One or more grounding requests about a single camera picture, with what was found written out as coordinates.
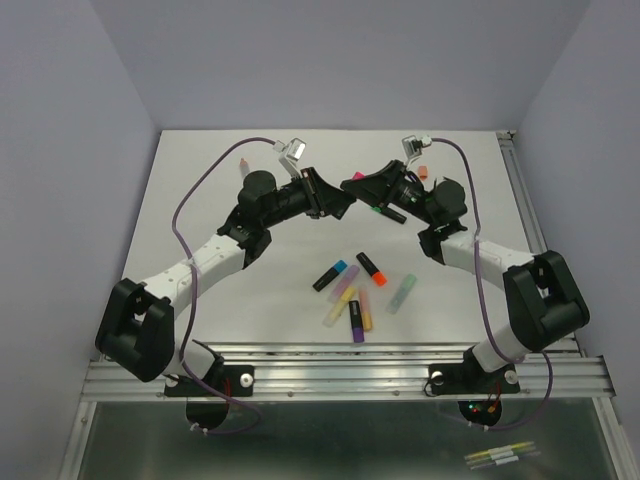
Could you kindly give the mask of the black highlighter green cap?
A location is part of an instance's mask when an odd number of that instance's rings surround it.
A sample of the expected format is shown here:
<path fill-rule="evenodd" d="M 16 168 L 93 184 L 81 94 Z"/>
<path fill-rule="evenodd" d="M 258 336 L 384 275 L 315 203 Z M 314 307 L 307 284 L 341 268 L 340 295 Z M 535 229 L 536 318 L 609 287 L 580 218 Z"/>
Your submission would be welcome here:
<path fill-rule="evenodd" d="M 372 207 L 372 210 L 376 211 L 377 213 L 383 215 L 385 218 L 388 218 L 396 223 L 399 223 L 401 225 L 404 225 L 407 221 L 407 217 L 404 216 L 403 214 L 393 210 L 392 208 L 388 207 L 388 206 L 383 206 L 383 207 L 379 207 L 379 206 L 374 206 Z"/>

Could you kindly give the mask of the clear marker orange tip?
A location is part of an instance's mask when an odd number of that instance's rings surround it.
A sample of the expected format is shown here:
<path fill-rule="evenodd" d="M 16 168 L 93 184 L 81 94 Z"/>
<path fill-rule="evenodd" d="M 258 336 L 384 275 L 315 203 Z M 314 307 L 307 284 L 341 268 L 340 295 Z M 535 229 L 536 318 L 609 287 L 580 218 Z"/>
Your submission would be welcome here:
<path fill-rule="evenodd" d="M 239 169 L 240 169 L 242 178 L 245 178 L 250 173 L 250 166 L 245 158 L 242 158 L 240 160 Z"/>

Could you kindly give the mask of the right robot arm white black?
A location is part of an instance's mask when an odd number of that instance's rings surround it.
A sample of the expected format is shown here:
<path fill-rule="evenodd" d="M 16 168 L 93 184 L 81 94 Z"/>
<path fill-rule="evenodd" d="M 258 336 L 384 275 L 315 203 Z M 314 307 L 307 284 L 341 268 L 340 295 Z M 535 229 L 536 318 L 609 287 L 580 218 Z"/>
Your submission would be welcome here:
<path fill-rule="evenodd" d="M 542 352 L 589 322 L 586 303 L 559 253 L 510 250 L 462 225 L 466 195 L 458 182 L 444 179 L 427 190 L 394 160 L 341 187 L 369 206 L 392 204 L 424 221 L 428 227 L 418 238 L 426 257 L 474 275 L 478 288 L 489 282 L 504 293 L 508 324 L 464 354 L 459 370 L 466 387 L 484 389 L 497 370 Z"/>

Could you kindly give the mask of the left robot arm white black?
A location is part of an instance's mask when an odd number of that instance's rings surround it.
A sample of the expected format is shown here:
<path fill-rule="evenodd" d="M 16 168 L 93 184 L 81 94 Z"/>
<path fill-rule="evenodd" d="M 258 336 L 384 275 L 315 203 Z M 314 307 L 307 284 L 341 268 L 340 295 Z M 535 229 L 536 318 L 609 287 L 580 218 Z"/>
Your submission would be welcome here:
<path fill-rule="evenodd" d="M 188 376 L 199 393 L 215 392 L 221 356 L 204 345 L 184 345 L 176 319 L 216 283 L 256 261 L 271 242 L 271 227 L 301 214 L 341 219 L 355 200 L 313 168 L 282 187 L 267 171 L 250 173 L 225 223 L 198 250 L 140 283 L 124 278 L 115 284 L 96 348 L 142 382 Z"/>

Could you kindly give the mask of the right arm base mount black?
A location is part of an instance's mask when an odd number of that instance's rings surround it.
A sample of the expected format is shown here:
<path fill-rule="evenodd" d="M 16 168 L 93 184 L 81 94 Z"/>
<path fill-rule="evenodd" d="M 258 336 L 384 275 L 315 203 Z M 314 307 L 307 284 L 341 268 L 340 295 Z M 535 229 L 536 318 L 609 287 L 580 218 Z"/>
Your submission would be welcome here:
<path fill-rule="evenodd" d="M 496 427 L 503 412 L 502 397 L 521 391 L 514 364 L 486 372 L 467 349 L 458 363 L 432 363 L 423 386 L 427 397 L 459 396 L 458 408 L 472 425 Z"/>

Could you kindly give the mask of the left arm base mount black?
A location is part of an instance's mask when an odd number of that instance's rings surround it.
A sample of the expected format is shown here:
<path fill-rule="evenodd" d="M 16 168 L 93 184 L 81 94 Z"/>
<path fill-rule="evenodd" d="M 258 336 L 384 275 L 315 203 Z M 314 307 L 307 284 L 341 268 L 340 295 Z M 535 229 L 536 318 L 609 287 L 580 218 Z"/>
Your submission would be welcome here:
<path fill-rule="evenodd" d="M 246 433 L 260 425 L 261 410 L 246 401 L 253 394 L 253 366 L 227 367 L 221 354 L 198 340 L 191 342 L 178 366 L 178 373 L 165 375 L 163 394 L 186 401 L 191 430 L 223 436 Z"/>

